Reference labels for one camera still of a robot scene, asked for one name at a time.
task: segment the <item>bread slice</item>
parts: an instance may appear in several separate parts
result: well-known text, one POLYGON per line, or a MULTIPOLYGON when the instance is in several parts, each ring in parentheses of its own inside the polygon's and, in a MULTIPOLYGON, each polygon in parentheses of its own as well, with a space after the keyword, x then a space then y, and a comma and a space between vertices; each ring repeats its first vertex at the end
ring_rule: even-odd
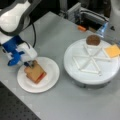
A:
POLYGON ((33 61, 33 67, 26 67, 24 72, 26 73, 26 76, 36 84, 39 83, 47 74, 36 60, 33 61))
POLYGON ((90 35, 86 39, 86 43, 88 45, 99 45, 100 44, 100 37, 97 35, 90 35))

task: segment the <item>round white tray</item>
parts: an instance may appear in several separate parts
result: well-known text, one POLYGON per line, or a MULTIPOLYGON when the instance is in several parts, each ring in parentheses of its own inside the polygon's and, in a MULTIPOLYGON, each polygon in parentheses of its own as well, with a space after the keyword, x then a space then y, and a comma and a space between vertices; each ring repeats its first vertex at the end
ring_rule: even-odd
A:
POLYGON ((88 85, 110 81, 119 71, 120 58, 109 58, 104 51, 108 46, 103 40, 98 46, 87 45, 86 39, 76 41, 65 52, 65 70, 78 82, 88 85))

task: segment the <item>table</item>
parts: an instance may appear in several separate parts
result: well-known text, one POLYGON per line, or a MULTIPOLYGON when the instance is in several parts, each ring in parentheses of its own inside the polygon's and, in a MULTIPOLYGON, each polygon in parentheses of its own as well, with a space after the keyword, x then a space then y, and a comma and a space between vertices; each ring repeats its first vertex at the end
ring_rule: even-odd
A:
MULTIPOLYGON (((83 89, 69 77, 63 66, 64 52, 73 42, 91 32, 81 32, 74 23, 49 12, 35 22, 39 56, 53 59, 60 68, 57 84, 44 93, 24 91, 17 82, 20 65, 8 67, 7 57, 0 50, 0 80, 26 106, 42 120, 119 120, 120 75, 106 87, 97 90, 83 89)), ((32 26, 20 36, 33 44, 32 26)))

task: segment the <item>cheese slice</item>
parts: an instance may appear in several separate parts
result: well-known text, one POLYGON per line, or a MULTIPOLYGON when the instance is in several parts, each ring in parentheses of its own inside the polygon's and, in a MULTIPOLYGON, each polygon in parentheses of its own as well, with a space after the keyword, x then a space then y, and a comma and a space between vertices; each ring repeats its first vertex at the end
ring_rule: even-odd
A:
POLYGON ((117 45, 112 45, 108 48, 105 48, 105 51, 111 58, 120 55, 120 49, 117 45))

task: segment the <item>yellow food item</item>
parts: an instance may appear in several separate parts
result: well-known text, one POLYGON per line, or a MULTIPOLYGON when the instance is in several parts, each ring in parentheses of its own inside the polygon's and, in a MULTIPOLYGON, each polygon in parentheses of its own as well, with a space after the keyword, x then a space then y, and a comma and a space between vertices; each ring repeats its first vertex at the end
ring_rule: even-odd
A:
POLYGON ((38 84, 47 74, 36 60, 33 61, 33 67, 26 67, 24 72, 26 73, 26 76, 36 84, 38 84))
POLYGON ((105 48, 105 51, 111 58, 120 55, 120 49, 118 48, 117 45, 112 45, 108 48, 105 48))

